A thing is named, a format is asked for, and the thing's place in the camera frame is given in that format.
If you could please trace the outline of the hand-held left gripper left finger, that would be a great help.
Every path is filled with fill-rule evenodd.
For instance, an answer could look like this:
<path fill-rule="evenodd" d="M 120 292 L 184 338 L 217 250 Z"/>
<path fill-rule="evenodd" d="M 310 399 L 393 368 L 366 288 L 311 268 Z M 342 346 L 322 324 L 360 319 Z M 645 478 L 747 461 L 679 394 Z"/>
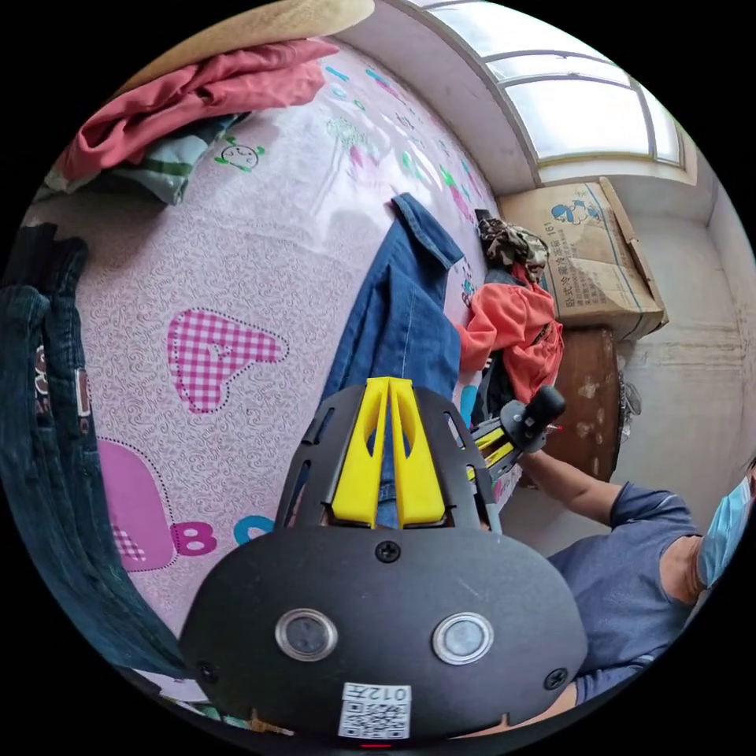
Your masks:
<path fill-rule="evenodd" d="M 339 522 L 376 526 L 389 383 L 387 377 L 366 382 L 332 500 L 332 514 Z"/>

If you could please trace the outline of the person's right hand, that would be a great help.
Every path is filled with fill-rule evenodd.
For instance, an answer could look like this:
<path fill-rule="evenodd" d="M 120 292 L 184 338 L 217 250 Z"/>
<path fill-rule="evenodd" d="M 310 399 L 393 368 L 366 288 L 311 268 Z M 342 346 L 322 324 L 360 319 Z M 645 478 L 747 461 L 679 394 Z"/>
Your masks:
<path fill-rule="evenodd" d="M 543 450 L 522 454 L 518 465 L 522 474 L 530 479 L 535 487 L 540 487 L 542 481 L 549 475 L 554 459 Z"/>

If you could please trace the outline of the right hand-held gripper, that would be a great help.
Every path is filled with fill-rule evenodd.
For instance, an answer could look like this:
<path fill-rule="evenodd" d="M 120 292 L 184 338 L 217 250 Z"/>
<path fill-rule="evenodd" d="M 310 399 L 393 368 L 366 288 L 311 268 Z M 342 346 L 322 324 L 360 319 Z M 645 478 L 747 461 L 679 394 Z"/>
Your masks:
<path fill-rule="evenodd" d="M 540 420 L 522 402 L 507 403 L 497 417 L 471 428 L 472 438 L 496 485 L 518 464 L 522 454 L 542 448 L 548 422 Z"/>

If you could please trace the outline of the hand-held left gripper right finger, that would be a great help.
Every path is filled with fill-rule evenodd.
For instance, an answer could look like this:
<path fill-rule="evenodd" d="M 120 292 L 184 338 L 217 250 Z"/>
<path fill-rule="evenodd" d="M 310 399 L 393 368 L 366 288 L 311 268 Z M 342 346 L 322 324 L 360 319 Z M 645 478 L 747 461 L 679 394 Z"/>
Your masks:
<path fill-rule="evenodd" d="M 434 526 L 444 518 L 444 501 L 410 380 L 391 380 L 391 433 L 398 524 Z"/>

